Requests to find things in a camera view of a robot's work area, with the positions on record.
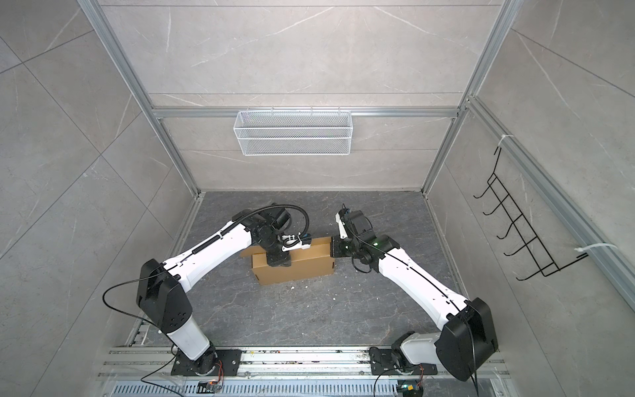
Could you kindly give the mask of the brown cardboard box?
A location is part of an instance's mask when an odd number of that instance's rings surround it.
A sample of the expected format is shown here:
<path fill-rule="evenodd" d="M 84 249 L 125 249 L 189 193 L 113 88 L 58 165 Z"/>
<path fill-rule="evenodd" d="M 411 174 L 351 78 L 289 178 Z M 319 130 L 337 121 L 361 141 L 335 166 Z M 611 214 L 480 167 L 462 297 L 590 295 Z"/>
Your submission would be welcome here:
<path fill-rule="evenodd" d="M 331 242 L 331 237 L 314 238 L 310 248 L 291 251 L 289 266 L 269 266 L 266 252 L 259 246 L 246 248 L 240 257 L 251 258 L 252 272 L 261 286 L 301 281 L 334 273 Z"/>

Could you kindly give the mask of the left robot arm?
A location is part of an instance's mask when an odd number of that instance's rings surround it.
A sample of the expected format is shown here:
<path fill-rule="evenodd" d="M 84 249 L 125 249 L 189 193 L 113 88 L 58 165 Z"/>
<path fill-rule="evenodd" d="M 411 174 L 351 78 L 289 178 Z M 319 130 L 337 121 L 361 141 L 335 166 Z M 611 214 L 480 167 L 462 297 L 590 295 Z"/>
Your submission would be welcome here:
<path fill-rule="evenodd" d="M 193 315 L 188 292 L 224 261 L 257 245 L 278 263 L 289 258 L 283 233 L 292 223 L 289 211 L 273 204 L 234 215 L 201 243 L 164 261 L 151 259 L 141 268 L 137 306 L 149 321 L 177 347 L 177 359 L 196 375 L 216 367 L 215 347 Z"/>

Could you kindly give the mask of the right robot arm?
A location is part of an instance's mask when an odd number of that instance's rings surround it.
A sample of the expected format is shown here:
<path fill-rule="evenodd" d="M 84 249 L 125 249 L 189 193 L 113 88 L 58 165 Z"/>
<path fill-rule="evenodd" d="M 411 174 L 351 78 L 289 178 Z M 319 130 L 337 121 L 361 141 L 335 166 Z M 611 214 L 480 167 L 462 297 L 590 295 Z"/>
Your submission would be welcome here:
<path fill-rule="evenodd" d="M 336 215 L 340 251 L 394 282 L 435 323 L 437 334 L 408 332 L 391 345 L 397 371 L 440 365 L 460 381 L 476 372 L 499 349 L 491 309 L 480 298 L 456 293 L 419 266 L 393 238 L 376 235 L 362 211 Z"/>

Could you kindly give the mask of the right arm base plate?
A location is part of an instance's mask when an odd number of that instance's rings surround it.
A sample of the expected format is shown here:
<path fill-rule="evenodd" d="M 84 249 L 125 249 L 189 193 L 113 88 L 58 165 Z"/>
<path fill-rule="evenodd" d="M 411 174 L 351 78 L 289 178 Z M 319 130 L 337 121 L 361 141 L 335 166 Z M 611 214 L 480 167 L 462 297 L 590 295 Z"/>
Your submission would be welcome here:
<path fill-rule="evenodd" d="M 373 375 L 437 375 L 435 364 L 412 364 L 395 349 L 370 347 L 368 349 Z"/>

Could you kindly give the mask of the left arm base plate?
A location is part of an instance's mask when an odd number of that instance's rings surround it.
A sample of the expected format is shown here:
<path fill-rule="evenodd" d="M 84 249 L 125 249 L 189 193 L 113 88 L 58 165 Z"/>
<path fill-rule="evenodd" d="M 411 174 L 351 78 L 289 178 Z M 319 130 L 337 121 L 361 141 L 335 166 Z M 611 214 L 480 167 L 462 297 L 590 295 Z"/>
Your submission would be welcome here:
<path fill-rule="evenodd" d="M 181 350 L 175 356 L 170 375 L 178 376 L 236 376 L 241 362 L 242 350 L 220 349 L 205 352 L 196 361 L 190 360 Z"/>

